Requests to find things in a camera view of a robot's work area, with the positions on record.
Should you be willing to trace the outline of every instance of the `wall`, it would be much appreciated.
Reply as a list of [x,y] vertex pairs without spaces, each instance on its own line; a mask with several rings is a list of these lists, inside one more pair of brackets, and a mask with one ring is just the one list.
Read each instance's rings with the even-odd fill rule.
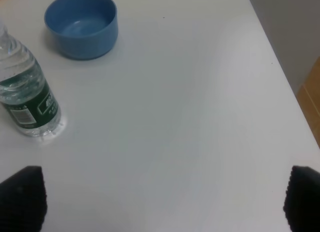
[[289,84],[297,94],[320,56],[320,0],[251,2]]

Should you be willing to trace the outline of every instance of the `blue bowl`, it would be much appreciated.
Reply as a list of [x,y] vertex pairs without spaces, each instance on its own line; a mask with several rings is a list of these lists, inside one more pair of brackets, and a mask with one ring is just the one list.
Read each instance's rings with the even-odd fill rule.
[[117,7],[112,0],[55,0],[44,21],[60,51],[77,60],[106,54],[118,36]]

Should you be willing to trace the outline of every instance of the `white table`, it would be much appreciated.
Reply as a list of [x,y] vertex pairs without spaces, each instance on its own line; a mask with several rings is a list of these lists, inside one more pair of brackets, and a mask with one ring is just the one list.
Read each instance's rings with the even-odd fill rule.
[[115,0],[106,56],[57,54],[53,0],[0,0],[62,108],[56,136],[1,111],[0,180],[41,165],[44,232],[288,232],[292,165],[320,151],[249,0]]

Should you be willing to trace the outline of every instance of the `green label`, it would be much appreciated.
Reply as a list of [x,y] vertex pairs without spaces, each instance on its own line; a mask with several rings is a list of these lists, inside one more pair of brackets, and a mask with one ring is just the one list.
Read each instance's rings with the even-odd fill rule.
[[4,104],[16,124],[25,129],[33,129],[48,123],[58,112],[58,104],[45,82],[42,91],[33,99],[19,105]]

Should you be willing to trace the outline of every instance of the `water bottle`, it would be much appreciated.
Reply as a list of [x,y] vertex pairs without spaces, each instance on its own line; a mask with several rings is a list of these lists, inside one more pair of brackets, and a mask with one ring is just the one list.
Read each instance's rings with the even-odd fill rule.
[[28,136],[54,130],[61,112],[32,53],[10,36],[0,20],[0,102]]

